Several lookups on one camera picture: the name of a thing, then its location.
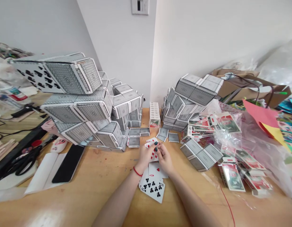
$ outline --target light switch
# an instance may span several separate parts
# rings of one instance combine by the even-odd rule
[[[131,0],[131,12],[134,15],[149,15],[149,0]]]

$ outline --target right hand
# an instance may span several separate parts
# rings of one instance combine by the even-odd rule
[[[163,143],[158,143],[157,148],[157,156],[160,166],[168,175],[171,175],[173,172],[175,172],[175,169],[173,167],[169,151]]]

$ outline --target yellow paper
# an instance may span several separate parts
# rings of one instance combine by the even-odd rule
[[[284,141],[282,136],[281,130],[279,128],[274,128],[262,123],[262,125],[268,130],[268,132],[276,139],[278,142],[281,143],[289,152],[291,152],[290,148],[288,147],[287,143]]]

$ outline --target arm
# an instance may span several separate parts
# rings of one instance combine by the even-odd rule
[[[188,186],[174,169],[170,154],[163,143],[159,143],[158,160],[162,169],[169,175],[184,204],[185,210],[193,226],[218,227],[220,222],[212,214],[206,204]]]
[[[140,148],[140,158],[135,165],[135,170],[139,174],[142,174],[147,168],[151,160],[151,153],[156,145],[152,145],[149,148],[144,146]],[[122,226],[140,179],[141,177],[132,169],[130,174],[105,203],[93,222],[93,226]]]

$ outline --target hand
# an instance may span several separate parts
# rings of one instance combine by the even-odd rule
[[[169,151],[167,150],[163,143],[158,143],[157,148],[158,148],[157,156],[161,167],[168,175],[171,175],[172,173],[175,172],[175,169],[173,167]]]
[[[142,174],[148,167],[148,163],[151,161],[152,152],[156,148],[156,146],[157,142],[152,144],[152,146],[150,146],[149,148],[146,148],[144,145],[140,148],[140,158],[135,165],[135,169],[139,174]]]

